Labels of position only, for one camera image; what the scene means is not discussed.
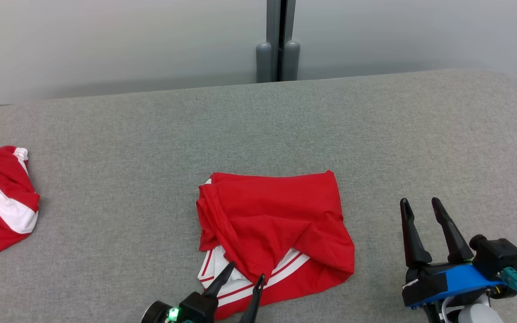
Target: gray table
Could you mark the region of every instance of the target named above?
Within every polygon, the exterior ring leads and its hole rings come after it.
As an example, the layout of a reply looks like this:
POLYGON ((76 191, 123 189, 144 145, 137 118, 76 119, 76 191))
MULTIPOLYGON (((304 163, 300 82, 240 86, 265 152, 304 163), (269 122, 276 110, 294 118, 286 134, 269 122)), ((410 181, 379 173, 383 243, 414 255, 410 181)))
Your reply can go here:
MULTIPOLYGON (((494 72, 2 106, 2 145, 29 149, 41 204, 31 237, 0 253, 0 322, 138 322, 154 300, 201 290, 195 200, 215 171, 330 169, 338 180, 355 274, 261 308, 261 323, 425 322, 402 303, 402 197, 435 261, 447 250, 433 196, 466 239, 482 233, 517 245, 517 80, 494 72)), ((517 321, 517 298, 494 308, 517 321)))

